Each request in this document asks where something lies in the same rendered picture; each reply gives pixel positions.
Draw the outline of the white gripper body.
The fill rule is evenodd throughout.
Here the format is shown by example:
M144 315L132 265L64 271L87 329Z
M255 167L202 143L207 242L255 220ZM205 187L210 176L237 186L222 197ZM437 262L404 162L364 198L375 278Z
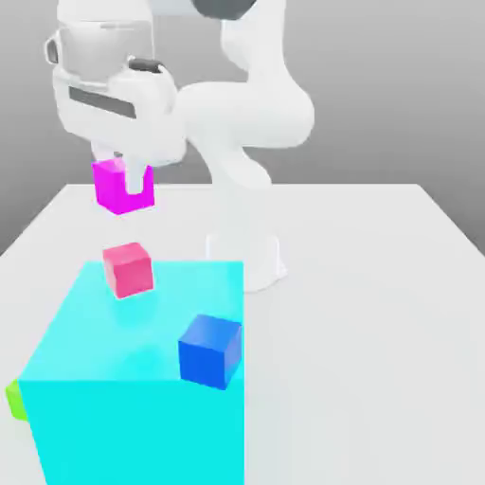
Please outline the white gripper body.
M156 167L183 158L185 130L170 72L122 70L99 83L55 70L52 81L59 118L70 134Z

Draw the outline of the small magenta cube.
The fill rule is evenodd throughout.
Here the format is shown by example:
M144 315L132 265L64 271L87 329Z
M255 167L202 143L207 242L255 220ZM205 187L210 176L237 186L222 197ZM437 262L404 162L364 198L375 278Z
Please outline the small magenta cube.
M142 191L137 194L127 192L125 169L125 163L121 158L92 163L97 202L116 215L154 205L153 168L148 166L145 169Z

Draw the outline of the small pink cube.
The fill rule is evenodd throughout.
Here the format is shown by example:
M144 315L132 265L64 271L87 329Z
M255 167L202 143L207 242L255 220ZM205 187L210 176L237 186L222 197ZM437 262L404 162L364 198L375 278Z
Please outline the small pink cube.
M102 250L107 282L117 298L153 289L152 259L139 242Z

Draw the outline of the small blue cube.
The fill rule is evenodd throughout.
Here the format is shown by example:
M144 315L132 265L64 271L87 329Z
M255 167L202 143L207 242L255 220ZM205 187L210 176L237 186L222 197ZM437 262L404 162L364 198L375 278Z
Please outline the small blue cube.
M178 340L180 377L225 390L243 356L243 326L198 314Z

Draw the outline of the small green cube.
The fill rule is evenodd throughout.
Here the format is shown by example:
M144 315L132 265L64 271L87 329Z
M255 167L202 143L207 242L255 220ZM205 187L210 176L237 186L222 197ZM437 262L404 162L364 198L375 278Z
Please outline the small green cube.
M6 397L9 403L11 415L19 421L27 422L27 413L17 380L13 380L7 385Z

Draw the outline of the large cyan box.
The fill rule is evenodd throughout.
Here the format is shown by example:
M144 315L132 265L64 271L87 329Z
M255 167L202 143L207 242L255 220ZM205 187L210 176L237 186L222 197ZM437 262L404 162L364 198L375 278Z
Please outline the large cyan box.
M157 261L115 297L89 261L19 386L46 485L244 485L244 361L220 390L180 377L198 314L243 323L238 262Z

